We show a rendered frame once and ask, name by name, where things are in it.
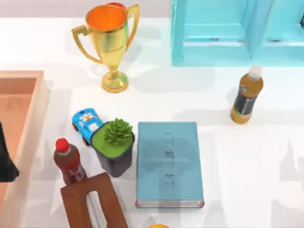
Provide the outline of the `green plant in black pot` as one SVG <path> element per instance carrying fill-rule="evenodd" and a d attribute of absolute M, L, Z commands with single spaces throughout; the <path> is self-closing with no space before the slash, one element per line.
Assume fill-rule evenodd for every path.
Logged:
<path fill-rule="evenodd" d="M 130 168 L 134 141 L 133 127 L 120 118 L 104 123 L 90 139 L 102 168 L 114 178 Z"/>

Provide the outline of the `blue-grey book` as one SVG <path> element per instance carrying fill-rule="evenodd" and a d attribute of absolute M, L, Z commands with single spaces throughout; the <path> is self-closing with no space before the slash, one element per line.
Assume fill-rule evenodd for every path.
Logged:
<path fill-rule="evenodd" d="M 139 122 L 136 206 L 202 208 L 196 122 Z"/>

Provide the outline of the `blue toy car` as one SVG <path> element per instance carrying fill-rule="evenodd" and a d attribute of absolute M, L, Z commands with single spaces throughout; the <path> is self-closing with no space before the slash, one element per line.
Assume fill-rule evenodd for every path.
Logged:
<path fill-rule="evenodd" d="M 87 146 L 90 145 L 93 133 L 103 124 L 103 121 L 93 108 L 82 109 L 72 117 L 73 128 L 81 134 L 84 144 Z"/>

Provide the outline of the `gold trophy cup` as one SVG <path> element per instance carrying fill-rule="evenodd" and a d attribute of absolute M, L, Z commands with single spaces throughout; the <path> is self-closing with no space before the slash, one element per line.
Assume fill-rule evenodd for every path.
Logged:
<path fill-rule="evenodd" d="M 117 6 L 111 3 L 92 8 L 86 14 L 86 25 L 72 29 L 72 35 L 79 50 L 91 61 L 103 64 L 108 72 L 103 76 L 101 86 L 110 93 L 119 93 L 129 84 L 125 73 L 118 67 L 132 43 L 140 18 L 140 6 Z M 80 42 L 79 35 L 90 36 L 98 59 L 89 55 Z"/>

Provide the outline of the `light blue rack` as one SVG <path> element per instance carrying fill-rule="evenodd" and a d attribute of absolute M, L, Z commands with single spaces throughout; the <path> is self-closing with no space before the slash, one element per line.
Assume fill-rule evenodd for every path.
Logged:
<path fill-rule="evenodd" d="M 171 0 L 171 62 L 304 67 L 304 0 Z"/>

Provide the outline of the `amber bottle with white cap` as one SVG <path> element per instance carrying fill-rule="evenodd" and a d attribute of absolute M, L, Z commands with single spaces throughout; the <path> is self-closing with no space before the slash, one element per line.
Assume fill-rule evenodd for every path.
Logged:
<path fill-rule="evenodd" d="M 235 123 L 245 124 L 249 121 L 263 86 L 262 67 L 252 66 L 240 79 L 238 94 L 230 111 L 230 117 Z"/>

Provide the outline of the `red bottle with red cap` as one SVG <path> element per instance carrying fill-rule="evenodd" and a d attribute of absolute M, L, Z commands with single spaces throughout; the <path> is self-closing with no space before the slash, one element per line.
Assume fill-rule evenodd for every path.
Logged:
<path fill-rule="evenodd" d="M 56 166 L 62 172 L 64 183 L 68 186 L 87 178 L 77 147 L 70 144 L 65 138 L 57 139 L 55 146 L 53 158 Z"/>

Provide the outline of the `brown wooden tissue box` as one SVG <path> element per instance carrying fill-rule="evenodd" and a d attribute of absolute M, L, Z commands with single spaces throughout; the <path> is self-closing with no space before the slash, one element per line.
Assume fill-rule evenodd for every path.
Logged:
<path fill-rule="evenodd" d="M 98 193 L 98 204 L 103 211 L 106 228 L 128 228 L 121 205 L 107 172 L 61 188 L 61 196 L 70 228 L 93 228 L 86 196 Z"/>

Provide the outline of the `salmon-coloured shallow box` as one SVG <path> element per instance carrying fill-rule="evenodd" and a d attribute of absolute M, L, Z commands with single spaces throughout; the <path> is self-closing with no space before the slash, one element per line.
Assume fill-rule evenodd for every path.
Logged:
<path fill-rule="evenodd" d="M 24 198 L 49 93 L 43 71 L 0 70 L 0 122 L 19 170 L 15 181 L 0 183 L 0 211 Z"/>

